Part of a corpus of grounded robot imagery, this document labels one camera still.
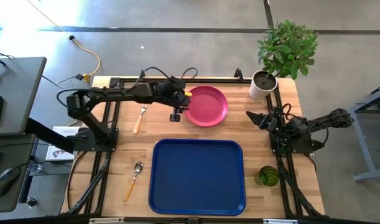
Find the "blue tray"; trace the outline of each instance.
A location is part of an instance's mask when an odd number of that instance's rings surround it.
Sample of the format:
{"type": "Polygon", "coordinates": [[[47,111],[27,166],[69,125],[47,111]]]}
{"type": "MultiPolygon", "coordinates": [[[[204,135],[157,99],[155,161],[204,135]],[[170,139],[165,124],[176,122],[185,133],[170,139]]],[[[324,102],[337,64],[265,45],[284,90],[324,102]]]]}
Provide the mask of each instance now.
{"type": "Polygon", "coordinates": [[[154,148],[149,205],[159,214],[239,215],[244,165],[234,141],[163,139],[154,148]]]}

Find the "wooden table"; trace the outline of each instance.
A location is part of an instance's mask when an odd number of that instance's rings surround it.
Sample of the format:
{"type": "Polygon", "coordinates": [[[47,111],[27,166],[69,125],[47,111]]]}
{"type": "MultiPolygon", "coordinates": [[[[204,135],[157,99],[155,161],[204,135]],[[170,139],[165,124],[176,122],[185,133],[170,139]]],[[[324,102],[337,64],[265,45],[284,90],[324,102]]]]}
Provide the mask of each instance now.
{"type": "MultiPolygon", "coordinates": [[[[111,77],[95,77],[93,87],[109,86],[111,77]]],[[[188,83],[187,90],[201,83],[188,83]]],[[[225,120],[211,128],[201,128],[189,122],[184,115],[179,123],[169,121],[171,107],[153,103],[143,116],[138,134],[133,129],[139,116],[141,105],[135,102],[121,102],[118,118],[119,139],[113,153],[106,186],[103,217],[186,217],[185,215],[160,215],[153,212],[148,204],[152,151],[156,142],[165,138],[229,139],[236,141],[243,150],[246,185],[246,208],[233,218],[284,218],[284,206],[280,185],[265,187],[257,185],[254,176],[263,166],[277,167],[275,155],[271,152],[269,134],[255,126],[246,115],[268,113],[266,100],[255,101],[249,97],[249,84],[210,84],[222,91],[228,100],[228,114],[225,120]],[[137,176],[130,199],[125,203],[124,195],[133,177],[133,167],[137,161],[144,163],[143,171],[137,176]]],[[[282,104],[292,105],[291,113],[301,116],[295,82],[279,79],[282,104]]],[[[111,105],[112,119],[114,103],[111,105]]],[[[99,104],[92,113],[102,120],[104,104],[99,104]]],[[[71,183],[71,204],[74,204],[89,185],[91,168],[95,154],[89,152],[78,163],[71,183]]],[[[294,154],[297,182],[312,205],[324,213],[317,176],[310,159],[303,154],[294,154]]],[[[292,211],[295,211],[293,194],[288,190],[292,211]]],[[[93,205],[96,204],[98,188],[95,190],[93,205]]],[[[66,200],[62,212],[67,211],[66,200]]]]}

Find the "yellow connector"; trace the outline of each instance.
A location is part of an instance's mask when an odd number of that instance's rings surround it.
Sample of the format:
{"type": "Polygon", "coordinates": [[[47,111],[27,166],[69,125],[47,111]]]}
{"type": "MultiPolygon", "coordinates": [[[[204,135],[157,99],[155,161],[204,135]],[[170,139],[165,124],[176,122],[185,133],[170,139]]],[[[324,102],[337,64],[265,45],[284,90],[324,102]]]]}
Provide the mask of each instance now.
{"type": "Polygon", "coordinates": [[[88,74],[83,74],[83,78],[85,79],[86,83],[90,82],[90,75],[88,74]]]}

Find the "paper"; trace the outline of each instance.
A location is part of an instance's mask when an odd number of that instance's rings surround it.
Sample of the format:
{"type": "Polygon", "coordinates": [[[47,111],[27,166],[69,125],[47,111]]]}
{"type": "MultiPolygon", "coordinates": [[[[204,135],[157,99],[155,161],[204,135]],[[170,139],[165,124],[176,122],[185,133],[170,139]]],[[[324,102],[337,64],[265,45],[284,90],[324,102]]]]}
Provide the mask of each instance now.
{"type": "MultiPolygon", "coordinates": [[[[53,131],[61,134],[62,136],[74,136],[78,133],[80,127],[53,127],[53,131]]],[[[49,146],[46,154],[46,161],[68,161],[73,160],[74,155],[69,152],[65,152],[55,146],[49,146]]]]}

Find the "white pot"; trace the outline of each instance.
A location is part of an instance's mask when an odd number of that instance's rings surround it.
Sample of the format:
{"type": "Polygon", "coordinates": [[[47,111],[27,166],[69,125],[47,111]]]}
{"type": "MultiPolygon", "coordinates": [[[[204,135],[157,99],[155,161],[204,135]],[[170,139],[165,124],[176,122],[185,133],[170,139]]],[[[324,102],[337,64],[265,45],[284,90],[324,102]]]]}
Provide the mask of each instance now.
{"type": "Polygon", "coordinates": [[[275,88],[277,88],[277,85],[278,85],[278,80],[277,80],[277,78],[275,78],[276,79],[276,85],[271,90],[262,90],[259,87],[257,87],[256,84],[254,83],[254,79],[253,78],[259,72],[265,72],[265,71],[258,70],[258,71],[256,71],[253,74],[253,76],[252,76],[252,83],[251,83],[251,89],[249,90],[249,95],[254,100],[263,100],[271,91],[273,91],[275,88]]]}

